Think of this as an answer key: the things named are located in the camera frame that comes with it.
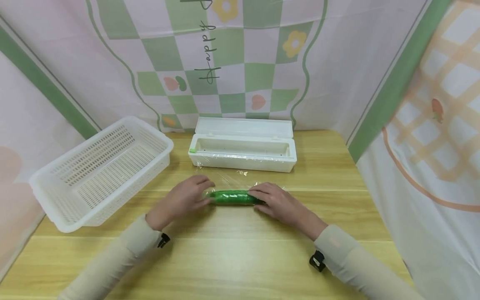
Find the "cloth wall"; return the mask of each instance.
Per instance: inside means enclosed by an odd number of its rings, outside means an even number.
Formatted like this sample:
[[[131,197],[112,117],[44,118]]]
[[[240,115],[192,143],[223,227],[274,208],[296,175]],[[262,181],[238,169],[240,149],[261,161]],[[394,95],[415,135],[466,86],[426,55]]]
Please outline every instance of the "cloth wall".
[[[292,119],[348,139],[429,5],[4,0],[0,13],[101,128],[136,115],[192,131],[207,115]]]
[[[44,216],[28,179],[82,141],[0,52],[0,280]]]
[[[478,299],[480,3],[453,3],[357,166],[422,295]]]

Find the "green stripe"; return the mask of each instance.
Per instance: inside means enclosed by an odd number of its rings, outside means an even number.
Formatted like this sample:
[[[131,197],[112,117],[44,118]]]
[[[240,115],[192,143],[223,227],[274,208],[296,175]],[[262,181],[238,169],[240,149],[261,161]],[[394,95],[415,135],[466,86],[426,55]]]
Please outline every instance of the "green stripe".
[[[92,26],[93,28],[95,29],[95,32],[98,36],[98,38],[100,39],[100,41],[102,41],[102,44],[105,46],[105,48],[107,48],[107,50],[111,53],[111,55],[113,55],[113,57],[115,57],[128,71],[128,73],[130,74],[130,78],[132,80],[132,87],[133,87],[133,90],[135,91],[135,93],[137,94],[137,97],[140,99],[140,101],[145,104],[145,106],[147,106],[149,109],[151,109],[155,115],[156,115],[156,127],[158,128],[159,131],[162,131],[162,129],[160,128],[160,115],[157,113],[157,111],[155,109],[153,109],[153,107],[151,107],[150,105],[148,105],[144,99],[142,98],[142,96],[140,96],[140,93],[138,92],[137,90],[137,86],[135,85],[135,76],[133,75],[133,72],[132,70],[130,69],[130,67],[127,65],[127,63],[125,63],[120,57],[118,57],[117,54],[115,54],[115,52],[113,52],[113,50],[108,46],[107,42],[105,41],[105,39],[102,37],[101,33],[100,33],[100,30],[98,29],[98,26],[96,25],[95,23],[95,18],[93,16],[93,8],[92,8],[92,3],[90,2],[90,0],[86,0],[86,4],[87,4],[87,8],[88,8],[88,15],[90,16],[90,21],[92,22]]]
[[[85,138],[97,133],[62,91],[0,26],[0,51],[33,83],[65,119]]]
[[[312,41],[308,45],[307,49],[305,50],[305,54],[303,55],[303,60],[302,60],[302,69],[303,73],[305,74],[305,89],[303,90],[303,94],[301,95],[300,99],[292,106],[292,109],[290,110],[290,118],[292,119],[292,127],[295,129],[295,126],[297,125],[297,120],[293,116],[293,110],[297,107],[300,102],[302,102],[305,99],[305,96],[307,95],[308,88],[310,86],[310,74],[308,73],[307,69],[307,55],[308,52],[310,52],[310,48],[312,48],[313,44],[318,38],[318,35],[320,34],[320,31],[322,30],[322,27],[324,26],[325,22],[325,17],[327,15],[327,7],[328,7],[328,0],[324,0],[324,8],[322,11],[322,19],[320,20],[320,23],[318,24],[317,32],[315,32],[315,35],[313,36]]]
[[[450,2],[450,0],[433,0],[430,3],[348,147],[355,163],[367,150],[382,127],[388,123],[403,99],[413,73]]]

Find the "plaid fabric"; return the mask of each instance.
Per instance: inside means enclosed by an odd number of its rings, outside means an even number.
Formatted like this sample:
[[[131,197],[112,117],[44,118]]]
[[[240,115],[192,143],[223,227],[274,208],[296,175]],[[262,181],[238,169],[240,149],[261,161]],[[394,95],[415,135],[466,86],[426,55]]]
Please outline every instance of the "plaid fabric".
[[[199,116],[289,118],[322,1],[97,0],[94,18],[166,131]]]
[[[444,181],[480,177],[480,6],[455,2],[387,127],[408,163]]]

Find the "wooden table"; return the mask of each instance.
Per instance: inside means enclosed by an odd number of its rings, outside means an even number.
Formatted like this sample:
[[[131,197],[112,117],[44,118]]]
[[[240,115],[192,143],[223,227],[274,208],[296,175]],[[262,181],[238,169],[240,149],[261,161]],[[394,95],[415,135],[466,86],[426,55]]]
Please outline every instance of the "wooden table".
[[[289,173],[205,168],[188,158],[191,134],[169,134],[170,166],[100,227],[62,234],[45,218],[0,285],[0,300],[50,300],[175,184],[203,173],[218,188],[256,182],[285,187],[327,223],[351,234],[411,283],[340,136],[295,132],[298,162]],[[134,268],[108,299],[363,299],[329,271],[308,264],[312,243],[251,207],[217,207],[170,225],[172,241]]]

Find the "hand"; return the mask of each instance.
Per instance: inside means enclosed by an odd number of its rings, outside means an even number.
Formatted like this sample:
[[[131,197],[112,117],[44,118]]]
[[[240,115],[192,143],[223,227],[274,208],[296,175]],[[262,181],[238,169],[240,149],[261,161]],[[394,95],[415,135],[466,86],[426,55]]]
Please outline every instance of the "hand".
[[[328,226],[300,201],[276,184],[265,182],[256,185],[250,188],[248,194],[266,202],[267,205],[255,205],[256,210],[297,228],[311,240],[316,240]]]
[[[205,175],[195,175],[180,182],[148,212],[147,224],[161,231],[176,218],[208,205],[211,199],[203,199],[202,193],[214,186]]]

